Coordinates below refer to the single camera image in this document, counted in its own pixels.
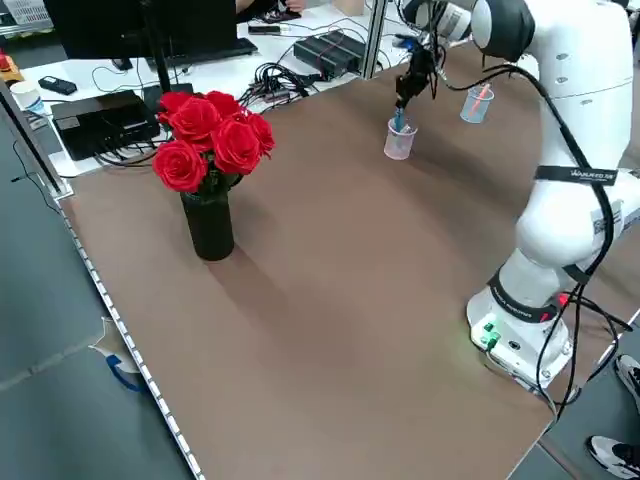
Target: table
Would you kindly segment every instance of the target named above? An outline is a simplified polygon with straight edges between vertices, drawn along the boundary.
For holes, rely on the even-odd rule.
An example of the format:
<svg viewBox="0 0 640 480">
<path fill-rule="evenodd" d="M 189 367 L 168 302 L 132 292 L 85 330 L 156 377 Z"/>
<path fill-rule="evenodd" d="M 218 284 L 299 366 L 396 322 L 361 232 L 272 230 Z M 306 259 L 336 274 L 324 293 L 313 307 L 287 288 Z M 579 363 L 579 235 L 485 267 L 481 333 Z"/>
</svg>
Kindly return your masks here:
<svg viewBox="0 0 640 480">
<path fill-rule="evenodd" d="M 287 51 L 298 40 L 313 34 L 323 33 L 330 28 L 344 28 L 345 34 L 354 38 L 367 38 L 367 28 L 369 24 L 369 11 L 363 16 L 346 17 L 338 9 L 330 4 L 310 8 L 303 12 L 302 18 L 295 22 L 289 22 L 288 32 L 283 32 L 280 37 L 266 35 L 249 35 L 248 24 L 238 25 L 238 36 L 250 38 L 258 47 L 258 52 L 249 56 L 236 57 L 222 61 L 198 63 L 193 65 L 187 75 L 179 75 L 179 80 L 190 82 L 196 92 L 208 92 L 210 90 L 220 90 L 231 93 L 236 97 L 242 95 L 249 83 L 253 81 L 255 69 L 265 62 L 276 62 L 283 53 Z M 397 65 L 406 56 L 406 51 L 392 46 L 393 34 L 411 33 L 411 30 L 398 23 L 397 12 L 393 6 L 388 8 L 388 20 L 385 22 L 382 39 L 380 62 L 385 68 Z M 152 71 L 147 62 L 142 59 L 132 59 L 134 68 L 123 74 L 118 74 L 111 62 L 108 60 L 66 60 L 48 65 L 28 68 L 22 71 L 26 80 L 37 85 L 40 78 L 51 75 L 54 77 L 70 80 L 78 86 L 78 91 L 71 96 L 58 95 L 46 90 L 42 91 L 43 99 L 51 100 L 79 100 L 82 98 L 103 95 L 105 91 L 112 91 L 119 86 L 126 85 L 126 89 L 133 89 L 140 94 L 141 83 L 157 82 L 157 75 Z M 301 74 L 316 73 L 316 70 L 298 61 L 292 53 L 289 53 L 282 60 L 282 64 Z M 357 78 L 354 74 L 346 74 L 341 78 L 331 82 L 318 83 L 320 91 L 333 88 Z M 260 111 L 266 107 L 263 103 L 258 103 L 252 108 Z M 75 162 L 71 160 L 66 151 L 51 155 L 51 161 L 58 173 L 62 176 L 74 177 L 89 171 L 101 168 L 101 165 L 93 158 Z"/>
<path fill-rule="evenodd" d="M 197 475 L 505 478 L 550 420 L 483 366 L 464 316 L 513 249 L 540 150 L 535 93 L 497 80 L 481 125 L 460 120 L 464 93 L 423 95 L 408 112 L 414 153 L 394 162 L 382 149 L 395 73 L 268 114 L 278 147 L 231 194 L 237 246 L 223 262 L 196 257 L 152 173 L 79 177 L 62 201 Z M 477 78 L 477 52 L 450 52 L 447 73 Z M 589 288 L 623 318 L 639 235 Z M 609 343 L 593 317 L 583 325 L 580 377 Z"/>
</svg>

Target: person's foot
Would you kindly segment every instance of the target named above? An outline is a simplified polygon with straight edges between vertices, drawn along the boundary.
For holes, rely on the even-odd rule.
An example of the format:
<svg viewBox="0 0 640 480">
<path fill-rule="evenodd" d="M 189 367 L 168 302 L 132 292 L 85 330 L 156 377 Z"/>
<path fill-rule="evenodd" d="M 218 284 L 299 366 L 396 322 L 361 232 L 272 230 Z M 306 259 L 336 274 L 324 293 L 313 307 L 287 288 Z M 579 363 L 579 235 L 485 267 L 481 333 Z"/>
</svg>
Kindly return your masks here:
<svg viewBox="0 0 640 480">
<path fill-rule="evenodd" d="M 613 368 L 629 393 L 633 395 L 636 408 L 640 413 L 640 363 L 629 355 L 620 355 L 616 358 Z"/>
<path fill-rule="evenodd" d="M 610 474 L 618 478 L 640 479 L 640 447 L 598 436 L 587 438 L 586 446 Z"/>
</svg>

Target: clear plastic cup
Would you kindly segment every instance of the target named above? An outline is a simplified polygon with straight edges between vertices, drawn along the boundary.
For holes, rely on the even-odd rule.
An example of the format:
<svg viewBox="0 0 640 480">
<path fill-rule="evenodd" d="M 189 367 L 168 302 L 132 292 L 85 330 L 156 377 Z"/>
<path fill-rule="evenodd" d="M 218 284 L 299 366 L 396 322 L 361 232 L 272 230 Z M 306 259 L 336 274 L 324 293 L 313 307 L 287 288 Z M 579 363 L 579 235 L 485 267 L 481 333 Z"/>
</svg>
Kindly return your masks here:
<svg viewBox="0 0 640 480">
<path fill-rule="evenodd" d="M 482 123 L 494 96 L 488 85 L 469 89 L 460 117 L 469 123 Z"/>
<path fill-rule="evenodd" d="M 417 127 L 412 127 L 405 122 L 401 131 L 396 131 L 394 128 L 395 118 L 389 120 L 387 133 L 387 141 L 384 144 L 384 153 L 387 157 L 393 160 L 405 160 L 411 153 L 411 147 L 413 146 L 413 139 L 418 131 Z"/>
</svg>

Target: remote control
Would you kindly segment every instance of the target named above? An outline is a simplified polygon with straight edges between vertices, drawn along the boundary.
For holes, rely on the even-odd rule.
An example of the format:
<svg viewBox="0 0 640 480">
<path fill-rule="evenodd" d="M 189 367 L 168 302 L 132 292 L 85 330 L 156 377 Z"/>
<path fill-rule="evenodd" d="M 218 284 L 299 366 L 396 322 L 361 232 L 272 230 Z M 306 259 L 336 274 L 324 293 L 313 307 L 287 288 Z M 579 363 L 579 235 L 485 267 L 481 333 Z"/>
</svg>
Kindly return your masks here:
<svg viewBox="0 0 640 480">
<path fill-rule="evenodd" d="M 78 90 L 75 83 L 56 77 L 42 77 L 38 80 L 38 84 L 45 90 L 51 90 L 61 95 L 71 95 Z"/>
</svg>

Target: white cup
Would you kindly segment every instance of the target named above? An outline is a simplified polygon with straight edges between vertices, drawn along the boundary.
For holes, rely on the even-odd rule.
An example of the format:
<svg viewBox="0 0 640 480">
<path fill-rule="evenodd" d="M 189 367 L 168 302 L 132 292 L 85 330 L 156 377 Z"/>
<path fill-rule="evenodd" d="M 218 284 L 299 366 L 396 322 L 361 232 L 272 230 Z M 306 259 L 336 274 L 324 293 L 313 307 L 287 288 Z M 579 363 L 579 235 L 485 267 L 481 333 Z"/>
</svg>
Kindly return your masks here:
<svg viewBox="0 0 640 480">
<path fill-rule="evenodd" d="M 23 110 L 30 110 L 34 113 L 44 111 L 44 103 L 40 97 L 40 91 L 31 82 L 17 82 L 11 85 L 11 93 Z"/>
</svg>

